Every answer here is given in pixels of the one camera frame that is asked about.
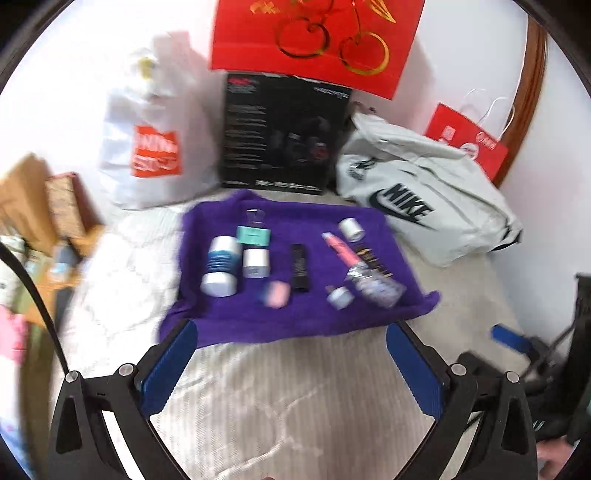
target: nike swoosh logo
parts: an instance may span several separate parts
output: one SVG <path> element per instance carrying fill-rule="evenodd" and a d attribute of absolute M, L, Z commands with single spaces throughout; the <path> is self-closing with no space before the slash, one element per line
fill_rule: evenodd
<path fill-rule="evenodd" d="M 384 190 L 378 190 L 377 192 L 373 193 L 371 197 L 369 197 L 370 206 L 372 206 L 373 208 L 375 208 L 377 210 L 380 210 L 381 212 L 385 213 L 386 215 L 400 218 L 401 220 L 405 220 L 406 222 L 416 223 L 417 225 L 427 228 L 428 230 L 435 230 L 434 228 L 421 223 L 420 220 L 416 219 L 415 217 L 412 217 L 410 215 L 406 215 L 405 213 L 397 212 L 396 210 L 392 210 L 391 208 L 386 207 L 385 205 L 382 205 L 382 203 L 380 203 L 380 201 L 378 200 L 378 196 L 382 192 L 384 192 Z"/>

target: white bedsheet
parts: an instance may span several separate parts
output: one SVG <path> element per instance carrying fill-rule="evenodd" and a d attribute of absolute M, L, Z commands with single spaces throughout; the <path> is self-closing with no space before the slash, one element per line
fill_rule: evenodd
<path fill-rule="evenodd" d="M 263 195 L 342 203 L 335 196 Z M 99 241 L 61 332 L 70 367 L 84 377 L 137 362 L 155 343 L 175 300 L 186 208 L 122 211 Z M 443 296 L 434 312 L 410 322 L 419 337 L 447 362 L 473 349 L 501 369 L 520 371 L 525 361 L 488 338 L 491 326 L 515 327 L 515 319 L 487 258 L 466 257 L 441 269 L 405 251 L 425 291 Z M 391 480 L 432 419 L 421 413 L 393 364 L 384 333 L 377 328 L 198 350 L 152 422 L 194 480 Z M 55 401 L 63 375 L 57 366 L 54 372 Z M 444 478 L 459 468 L 468 441 Z M 118 449 L 121 442 L 115 438 Z M 124 458 L 132 478 L 141 478 L 129 463 Z"/>

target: white cap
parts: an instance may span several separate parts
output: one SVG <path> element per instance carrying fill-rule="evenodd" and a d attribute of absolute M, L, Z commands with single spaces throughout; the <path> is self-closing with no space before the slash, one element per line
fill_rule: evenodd
<path fill-rule="evenodd" d="M 348 307 L 354 299 L 355 297 L 347 290 L 347 287 L 337 288 L 330 292 L 328 296 L 329 303 L 337 310 Z"/>
<path fill-rule="evenodd" d="M 240 254 L 242 253 L 242 245 L 239 244 L 238 240 L 233 236 L 217 236 L 212 240 L 212 244 L 209 247 L 209 251 L 226 251 L 234 255 L 240 256 Z"/>
<path fill-rule="evenodd" d="M 365 236 L 365 231 L 354 218 L 346 218 L 339 223 L 339 228 L 349 242 L 359 242 Z"/>
<path fill-rule="evenodd" d="M 236 277 L 231 273 L 206 273 L 201 281 L 201 291 L 210 297 L 231 297 L 236 293 Z"/>
<path fill-rule="evenodd" d="M 269 250 L 250 248 L 244 250 L 244 278 L 267 278 L 270 273 Z"/>

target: red paper bag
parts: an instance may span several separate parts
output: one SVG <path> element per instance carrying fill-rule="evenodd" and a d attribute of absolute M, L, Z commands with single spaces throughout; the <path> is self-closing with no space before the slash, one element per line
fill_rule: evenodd
<path fill-rule="evenodd" d="M 282 73 L 391 99 L 424 0 L 220 0 L 211 67 Z"/>
<path fill-rule="evenodd" d="M 508 149 L 460 112 L 440 103 L 425 136 L 459 148 L 475 160 L 493 180 L 505 161 Z"/>

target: purple towel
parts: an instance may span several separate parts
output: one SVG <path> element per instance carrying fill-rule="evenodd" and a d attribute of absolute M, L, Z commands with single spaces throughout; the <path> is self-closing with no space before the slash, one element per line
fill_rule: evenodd
<path fill-rule="evenodd" d="M 214 237 L 235 236 L 246 225 L 246 211 L 265 212 L 265 227 L 271 230 L 271 275 L 269 279 L 242 278 L 238 293 L 216 299 L 201 292 L 200 285 L 209 245 Z M 324 242 L 323 232 L 342 238 L 338 224 L 356 218 L 366 231 L 363 243 L 404 284 L 407 291 L 390 310 L 361 298 L 352 284 L 346 286 L 356 298 L 337 312 L 326 300 L 326 287 L 340 287 L 347 266 Z M 424 296 L 394 240 L 384 215 L 377 210 L 295 202 L 273 202 L 250 190 L 239 190 L 224 202 L 204 202 L 183 218 L 184 236 L 180 247 L 181 279 L 178 300 L 160 325 L 160 340 L 181 319 L 193 319 L 199 331 L 199 347 L 226 342 L 264 343 L 282 338 L 338 335 L 365 328 L 409 320 L 432 311 L 440 300 L 438 292 Z M 290 282 L 291 244 L 305 244 L 310 276 L 309 293 L 292 293 L 289 305 L 273 310 L 259 300 L 268 280 Z"/>

